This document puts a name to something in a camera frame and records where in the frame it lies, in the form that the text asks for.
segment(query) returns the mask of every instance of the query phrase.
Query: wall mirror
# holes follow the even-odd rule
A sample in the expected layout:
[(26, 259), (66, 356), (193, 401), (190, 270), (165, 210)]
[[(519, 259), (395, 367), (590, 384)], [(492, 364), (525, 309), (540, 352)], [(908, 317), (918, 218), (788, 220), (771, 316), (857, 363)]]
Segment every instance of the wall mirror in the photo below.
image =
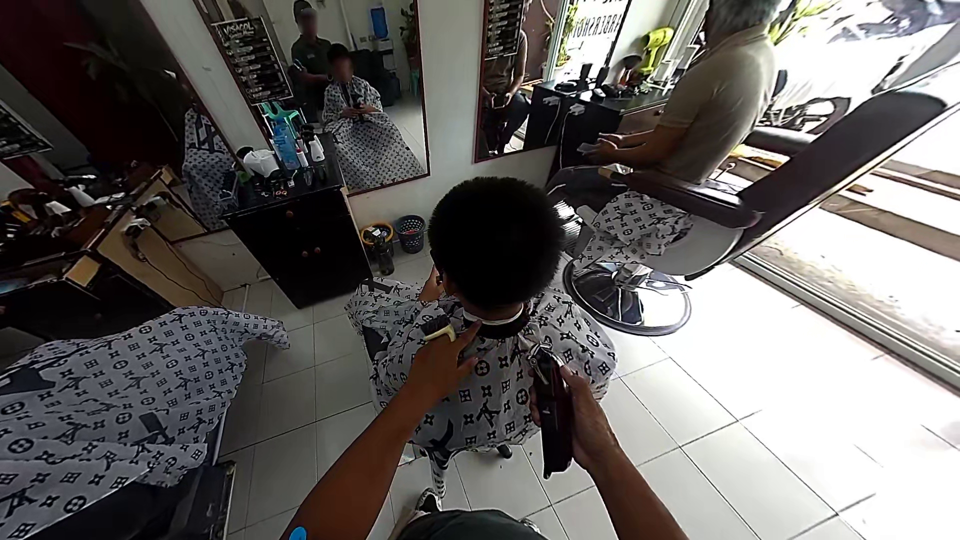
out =
[(602, 83), (630, 1), (485, 0), (476, 161), (557, 143), (561, 108), (537, 87)]
[[(226, 226), (214, 201), (234, 156), (139, 0), (5, 5), (0, 104), (0, 116), (44, 141), (22, 152), (0, 142), (0, 169), (25, 181), (5, 185), (0, 200), (15, 187), (15, 200), (69, 206), (70, 190), (117, 195), (137, 166), (169, 166), (170, 205), (196, 223), (167, 239)], [(0, 119), (0, 141), (13, 125)]]
[[(195, 3), (265, 128), (260, 100), (333, 134), (350, 195), (429, 174), (416, 1)], [(262, 46), (225, 34), (247, 23), (263, 28)]]

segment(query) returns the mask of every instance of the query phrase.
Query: gray hair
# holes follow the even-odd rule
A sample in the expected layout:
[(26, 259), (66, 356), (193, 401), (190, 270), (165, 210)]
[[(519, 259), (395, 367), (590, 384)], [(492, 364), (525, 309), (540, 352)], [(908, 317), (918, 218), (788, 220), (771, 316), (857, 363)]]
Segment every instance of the gray hair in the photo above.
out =
[(729, 36), (759, 24), (770, 24), (777, 16), (780, 0), (710, 0), (709, 32)]

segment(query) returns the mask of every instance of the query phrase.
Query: barber shop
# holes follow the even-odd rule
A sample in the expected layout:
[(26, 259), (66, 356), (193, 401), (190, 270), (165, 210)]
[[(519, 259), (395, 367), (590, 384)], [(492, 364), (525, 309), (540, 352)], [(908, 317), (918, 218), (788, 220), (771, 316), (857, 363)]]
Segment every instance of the barber shop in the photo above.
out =
[(958, 21), (6, 2), (0, 540), (955, 540)]

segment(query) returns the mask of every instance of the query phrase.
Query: sneaker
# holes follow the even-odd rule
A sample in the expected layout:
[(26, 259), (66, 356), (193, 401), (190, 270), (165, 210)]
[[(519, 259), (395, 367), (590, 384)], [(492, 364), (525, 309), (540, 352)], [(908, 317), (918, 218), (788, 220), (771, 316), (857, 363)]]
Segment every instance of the sneaker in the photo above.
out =
[(417, 505), (414, 506), (416, 510), (420, 512), (432, 513), (439, 512), (442, 510), (440, 506), (440, 497), (437, 495), (437, 492), (432, 488), (426, 488), (423, 490), (423, 493), (420, 494), (420, 498), (417, 499)]

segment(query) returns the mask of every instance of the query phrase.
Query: sign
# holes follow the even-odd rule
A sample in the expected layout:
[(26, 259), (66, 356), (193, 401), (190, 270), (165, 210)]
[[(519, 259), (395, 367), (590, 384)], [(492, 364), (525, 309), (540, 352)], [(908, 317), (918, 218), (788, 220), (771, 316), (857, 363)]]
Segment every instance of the sign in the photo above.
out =
[(50, 142), (0, 101), (0, 160), (53, 150)]
[(554, 70), (557, 81), (580, 78), (580, 66), (592, 63), (590, 77), (596, 77), (607, 61), (616, 33), (627, 11), (627, 0), (579, 0), (573, 30), (566, 38), (566, 53), (569, 60)]
[(488, 0), (487, 49), (484, 60), (516, 54), (520, 44), (524, 0)]
[(212, 26), (251, 107), (293, 97), (263, 17), (229, 20)]

